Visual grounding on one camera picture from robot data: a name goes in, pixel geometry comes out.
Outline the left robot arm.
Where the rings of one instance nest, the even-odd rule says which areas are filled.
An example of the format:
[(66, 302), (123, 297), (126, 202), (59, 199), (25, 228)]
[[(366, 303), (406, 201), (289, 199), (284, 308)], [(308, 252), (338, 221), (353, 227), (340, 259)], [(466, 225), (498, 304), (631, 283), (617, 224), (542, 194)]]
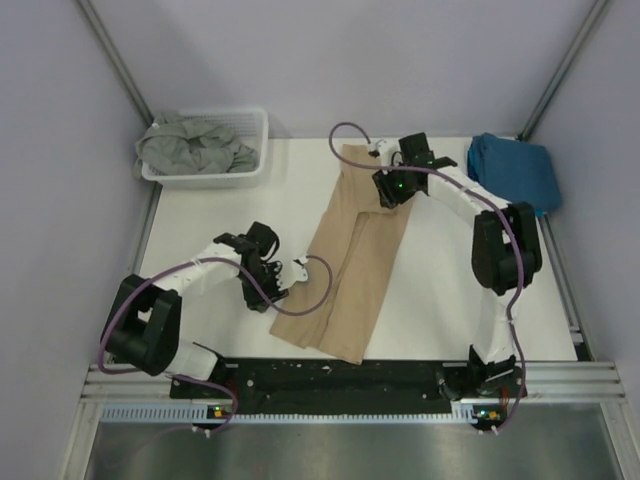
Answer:
[(220, 355), (180, 334), (183, 304), (237, 279), (246, 307), (263, 313), (288, 295), (283, 265), (273, 256), (280, 239), (255, 222), (244, 234), (223, 233), (192, 260), (153, 278), (136, 274), (120, 284), (100, 341), (100, 353), (150, 376), (183, 375), (205, 396), (226, 387)]

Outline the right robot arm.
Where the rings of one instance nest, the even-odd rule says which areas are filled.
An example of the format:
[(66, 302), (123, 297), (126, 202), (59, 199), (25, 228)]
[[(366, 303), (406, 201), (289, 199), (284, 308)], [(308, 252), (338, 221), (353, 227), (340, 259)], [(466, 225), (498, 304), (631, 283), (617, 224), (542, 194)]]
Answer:
[(423, 133), (385, 152), (390, 165), (372, 175), (382, 207), (395, 209), (422, 192), (472, 229), (471, 269), (482, 297), (466, 380), (474, 393), (490, 395), (515, 371), (515, 305), (542, 267), (535, 209), (490, 193), (451, 158), (436, 157)]

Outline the beige t shirt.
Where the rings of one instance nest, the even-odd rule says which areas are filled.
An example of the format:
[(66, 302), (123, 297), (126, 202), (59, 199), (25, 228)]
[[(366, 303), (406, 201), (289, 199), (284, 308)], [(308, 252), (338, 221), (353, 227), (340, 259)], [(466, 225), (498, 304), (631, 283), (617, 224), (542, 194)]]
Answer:
[(371, 340), (404, 237), (412, 203), (380, 205), (369, 170), (343, 164), (328, 206), (308, 249), (326, 260), (333, 273), (327, 287), (325, 266), (307, 263), (309, 281), (289, 290), (282, 307), (311, 308), (301, 317), (278, 314), (270, 334), (300, 348), (314, 348), (352, 364), (360, 364)]

